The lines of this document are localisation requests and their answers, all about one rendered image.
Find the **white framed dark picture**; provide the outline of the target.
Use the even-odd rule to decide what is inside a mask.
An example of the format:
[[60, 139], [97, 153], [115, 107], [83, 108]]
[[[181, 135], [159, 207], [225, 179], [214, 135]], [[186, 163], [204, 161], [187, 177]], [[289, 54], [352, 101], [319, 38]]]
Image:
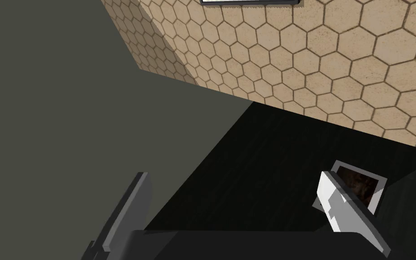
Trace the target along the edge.
[[387, 178], [339, 160], [335, 161], [331, 171], [352, 189], [374, 216], [378, 214]]

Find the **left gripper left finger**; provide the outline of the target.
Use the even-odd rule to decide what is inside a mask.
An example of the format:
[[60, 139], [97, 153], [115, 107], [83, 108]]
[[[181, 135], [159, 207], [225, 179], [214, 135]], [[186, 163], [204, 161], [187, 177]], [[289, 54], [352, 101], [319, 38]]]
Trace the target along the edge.
[[133, 231], [145, 227], [152, 193], [148, 172], [138, 172], [81, 260], [122, 260]]

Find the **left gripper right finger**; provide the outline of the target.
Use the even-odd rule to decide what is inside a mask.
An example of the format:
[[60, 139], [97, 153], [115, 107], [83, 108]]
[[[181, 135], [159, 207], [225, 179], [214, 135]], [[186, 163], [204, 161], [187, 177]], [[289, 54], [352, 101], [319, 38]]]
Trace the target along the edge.
[[321, 172], [317, 197], [333, 231], [358, 233], [385, 257], [392, 254], [388, 234], [337, 173]]

